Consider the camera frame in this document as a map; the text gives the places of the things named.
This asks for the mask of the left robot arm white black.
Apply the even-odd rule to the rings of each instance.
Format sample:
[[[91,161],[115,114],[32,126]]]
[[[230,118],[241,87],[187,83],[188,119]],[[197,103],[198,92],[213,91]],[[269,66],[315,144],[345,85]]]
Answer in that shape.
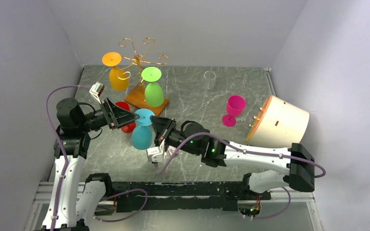
[[[79,180],[91,142],[89,132],[122,128],[139,119],[139,115],[116,106],[109,99],[100,109],[85,114],[74,98],[65,98],[56,105],[60,125],[55,129],[55,179],[49,208],[40,230],[87,231],[100,200],[114,194],[108,173],[90,174],[78,197]]]

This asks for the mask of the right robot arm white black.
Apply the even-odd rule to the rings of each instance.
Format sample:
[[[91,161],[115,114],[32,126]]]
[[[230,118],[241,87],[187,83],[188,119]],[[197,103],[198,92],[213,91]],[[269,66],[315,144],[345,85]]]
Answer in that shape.
[[[306,193],[315,190],[315,160],[299,143],[284,148],[248,146],[220,139],[195,121],[184,122],[180,130],[173,119],[152,115],[150,121],[155,145],[164,150],[175,149],[171,159],[183,151],[200,156],[201,162],[210,167],[264,169],[262,173],[244,175],[240,191],[246,199],[286,186]]]

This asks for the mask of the green plastic wine glass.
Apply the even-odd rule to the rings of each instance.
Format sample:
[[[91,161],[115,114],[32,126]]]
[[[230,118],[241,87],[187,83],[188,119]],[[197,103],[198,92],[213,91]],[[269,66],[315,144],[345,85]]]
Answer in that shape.
[[[159,107],[164,102],[164,94],[157,81],[161,78],[162,72],[157,67],[147,67],[142,73],[142,78],[147,82],[145,88],[145,102],[151,107]]]

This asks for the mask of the orange plastic wine glass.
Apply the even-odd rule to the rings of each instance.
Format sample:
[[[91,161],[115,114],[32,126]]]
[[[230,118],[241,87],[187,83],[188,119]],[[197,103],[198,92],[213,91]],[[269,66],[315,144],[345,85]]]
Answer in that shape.
[[[117,52],[108,52],[102,57],[105,66],[111,67],[109,72],[109,82],[111,88],[115,91],[124,91],[129,86],[129,79],[125,71],[121,71],[117,65],[121,62],[122,56]]]

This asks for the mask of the blue plastic wine glass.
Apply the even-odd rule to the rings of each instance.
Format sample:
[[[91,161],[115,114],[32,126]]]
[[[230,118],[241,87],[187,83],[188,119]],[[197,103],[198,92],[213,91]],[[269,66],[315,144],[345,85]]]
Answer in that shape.
[[[137,150],[146,150],[151,146],[153,133],[151,130],[151,116],[155,114],[149,109],[138,109],[135,113],[139,118],[135,121],[136,127],[132,132],[132,146]]]

